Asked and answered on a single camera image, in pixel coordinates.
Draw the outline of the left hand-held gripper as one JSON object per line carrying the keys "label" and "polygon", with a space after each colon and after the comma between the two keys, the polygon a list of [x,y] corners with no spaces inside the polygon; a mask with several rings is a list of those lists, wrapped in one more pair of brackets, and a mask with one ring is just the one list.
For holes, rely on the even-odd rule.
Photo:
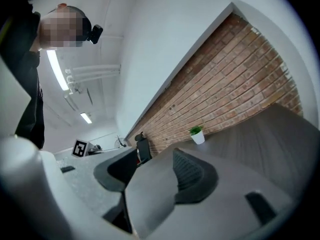
{"label": "left hand-held gripper", "polygon": [[89,141],[76,139],[72,148],[71,155],[74,157],[87,157],[101,153],[103,150],[100,145],[92,144]]}

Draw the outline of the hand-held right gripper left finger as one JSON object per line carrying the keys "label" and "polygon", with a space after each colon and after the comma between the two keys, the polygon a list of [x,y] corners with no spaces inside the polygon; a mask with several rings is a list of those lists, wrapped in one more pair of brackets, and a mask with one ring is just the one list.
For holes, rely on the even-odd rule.
{"label": "hand-held right gripper left finger", "polygon": [[106,212],[102,218],[121,230],[132,234],[128,214],[125,189],[137,169],[137,150],[132,148],[98,164],[93,175],[106,190],[120,194],[118,204]]}

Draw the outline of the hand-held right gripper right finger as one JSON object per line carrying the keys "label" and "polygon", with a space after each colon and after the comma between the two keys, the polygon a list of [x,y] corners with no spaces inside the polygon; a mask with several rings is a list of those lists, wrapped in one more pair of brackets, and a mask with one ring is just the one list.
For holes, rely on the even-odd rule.
{"label": "hand-held right gripper right finger", "polygon": [[179,148],[174,148],[172,154],[178,188],[175,204],[197,204],[209,197],[219,181],[215,167]]}

